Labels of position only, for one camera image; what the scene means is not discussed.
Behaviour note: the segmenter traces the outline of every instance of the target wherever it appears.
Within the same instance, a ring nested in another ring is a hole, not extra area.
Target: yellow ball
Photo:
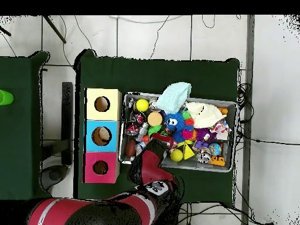
[[[144,112],[149,108],[149,102],[146,99],[139,99],[136,106],[137,110]]]
[[[181,161],[182,158],[183,158],[183,153],[179,149],[176,149],[171,153],[171,160],[175,162]]]

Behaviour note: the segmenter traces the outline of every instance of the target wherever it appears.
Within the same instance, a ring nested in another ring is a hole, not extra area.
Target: white plush toy
[[[226,117],[212,104],[191,102],[186,103],[185,106],[194,119],[194,128],[209,128]]]

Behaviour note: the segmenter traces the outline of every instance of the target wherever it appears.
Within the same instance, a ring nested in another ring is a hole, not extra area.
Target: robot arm
[[[98,202],[42,200],[28,216],[27,225],[176,225],[178,182],[160,167],[172,145],[171,137],[152,135],[132,162],[129,176],[138,185],[134,189]]]

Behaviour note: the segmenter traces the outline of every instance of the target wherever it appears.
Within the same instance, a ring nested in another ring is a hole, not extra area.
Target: light blue cloth
[[[164,110],[166,114],[177,113],[190,96],[191,89],[192,86],[185,82],[170,84],[159,96],[156,107]]]

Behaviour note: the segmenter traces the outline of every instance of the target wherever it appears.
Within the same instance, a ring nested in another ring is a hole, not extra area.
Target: blue fuzzy monster toy
[[[181,112],[166,115],[165,123],[167,125],[168,130],[170,131],[173,131],[173,129],[176,128],[176,131],[173,134],[173,138],[177,143],[185,141],[182,135],[183,130],[192,131],[194,129],[192,125],[185,124],[185,120],[183,119]]]

